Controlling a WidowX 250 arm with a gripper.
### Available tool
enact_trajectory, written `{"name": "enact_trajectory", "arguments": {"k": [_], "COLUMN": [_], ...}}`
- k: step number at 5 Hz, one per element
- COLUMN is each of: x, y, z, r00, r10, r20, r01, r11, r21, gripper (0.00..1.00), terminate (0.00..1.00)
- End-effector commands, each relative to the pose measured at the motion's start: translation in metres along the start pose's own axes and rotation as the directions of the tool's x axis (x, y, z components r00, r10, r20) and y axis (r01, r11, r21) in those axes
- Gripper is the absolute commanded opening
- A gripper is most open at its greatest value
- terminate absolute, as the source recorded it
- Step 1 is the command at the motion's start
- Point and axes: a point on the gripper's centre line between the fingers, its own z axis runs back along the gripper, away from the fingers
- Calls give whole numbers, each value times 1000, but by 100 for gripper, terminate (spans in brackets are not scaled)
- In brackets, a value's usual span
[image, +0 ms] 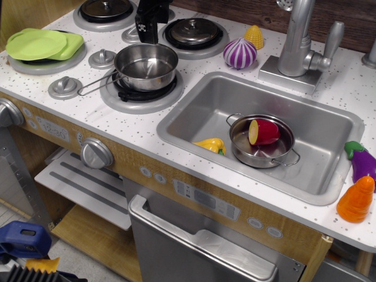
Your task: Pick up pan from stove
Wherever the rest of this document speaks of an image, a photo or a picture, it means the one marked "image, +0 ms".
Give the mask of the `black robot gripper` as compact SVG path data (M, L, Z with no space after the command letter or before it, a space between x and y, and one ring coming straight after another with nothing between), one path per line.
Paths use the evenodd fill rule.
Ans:
M170 0L139 1L135 27L141 43L158 44L159 23L168 23Z

